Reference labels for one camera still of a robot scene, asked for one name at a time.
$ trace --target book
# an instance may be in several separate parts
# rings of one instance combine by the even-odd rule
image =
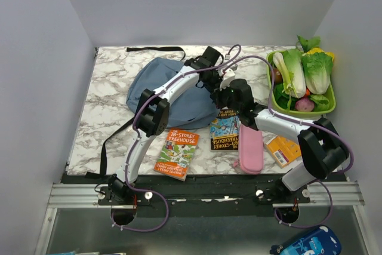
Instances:
[[[185,181],[198,140],[198,134],[170,129],[154,170]]]
[[[300,146],[282,136],[272,137],[265,146],[281,168],[286,167],[301,156]]]
[[[232,109],[221,109],[210,124],[211,150],[238,150],[239,117]]]

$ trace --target gray wall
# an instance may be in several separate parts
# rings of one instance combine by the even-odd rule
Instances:
[[[0,0],[0,253],[32,254],[94,48],[69,0]]]
[[[295,44],[333,0],[70,0],[96,45]]]
[[[356,155],[352,179],[359,180],[371,224],[382,241],[382,0],[335,0],[316,34],[335,52],[332,81],[337,108],[330,114]]]

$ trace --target green bowl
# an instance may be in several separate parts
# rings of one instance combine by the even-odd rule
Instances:
[[[268,62],[271,63],[273,61],[273,55],[275,52],[283,52],[283,51],[284,50],[279,50],[279,51],[273,51],[273,52],[269,53],[267,56]],[[270,73],[269,67],[267,69],[267,76],[268,76],[268,86],[270,87],[270,85],[271,85],[271,81],[270,81],[271,73]],[[334,91],[333,91],[333,87],[332,87],[331,83],[329,84],[329,88],[326,91],[326,93],[324,94],[324,96],[326,98],[328,98],[328,100],[329,100],[329,109],[322,110],[320,112],[300,112],[298,110],[283,109],[282,107],[280,107],[277,104],[277,102],[275,100],[275,95],[273,95],[273,93],[272,93],[272,103],[273,103],[273,108],[280,113],[284,113],[284,114],[290,115],[290,116],[296,116],[297,118],[310,118],[310,117],[314,117],[314,116],[321,116],[325,113],[330,113],[335,109],[336,102],[335,102]]]

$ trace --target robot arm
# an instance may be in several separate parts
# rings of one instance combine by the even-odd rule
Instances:
[[[166,84],[154,91],[143,91],[135,113],[138,117],[136,128],[139,136],[135,136],[134,143],[128,150],[128,164],[117,172],[118,178],[124,179],[124,169],[128,168],[128,183],[137,179],[139,166],[151,142],[167,126],[171,103],[199,81],[203,82],[204,87],[211,93],[211,99],[217,108],[227,106],[236,110],[245,126],[281,135],[300,145],[303,162],[277,182],[277,194],[291,193],[314,179],[324,179],[347,159],[349,152],[338,139],[320,132],[317,128],[295,123],[300,122],[297,118],[285,115],[283,119],[276,117],[266,106],[254,102],[251,87],[246,80],[234,79],[231,70],[221,73],[209,69],[215,65],[219,56],[218,51],[208,47],[202,56],[187,60],[182,70]],[[140,108],[153,95],[158,96],[138,115]],[[305,122],[337,133],[325,118]]]

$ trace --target marble tabletop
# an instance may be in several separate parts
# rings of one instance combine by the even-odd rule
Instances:
[[[181,52],[160,51],[125,51],[126,47],[100,47],[81,120],[69,158],[67,173],[85,174],[87,171],[99,172],[100,154],[103,142],[122,124],[133,117],[133,112],[126,105],[128,89],[139,70],[155,57],[180,60]],[[206,46],[182,46],[186,59],[201,55]],[[230,47],[217,46],[223,55]],[[243,46],[241,56],[259,55],[266,57],[274,50],[287,49],[282,46]],[[269,88],[267,84],[266,64],[257,59],[246,59],[239,63],[236,78],[244,78],[252,88],[255,101],[266,104]],[[131,144],[133,130],[127,130],[115,136],[106,145],[107,173],[114,173],[124,162],[128,146]],[[191,162],[188,174],[238,174],[243,173],[233,163],[238,158],[237,152],[210,151],[209,127],[192,130],[200,135],[198,148]],[[154,139],[144,157],[139,174],[158,174],[153,171],[156,159],[164,144],[167,132]],[[273,134],[263,132],[263,141],[268,141]],[[264,150],[264,168],[261,173],[286,173],[295,167],[301,159],[281,169],[273,158]]]

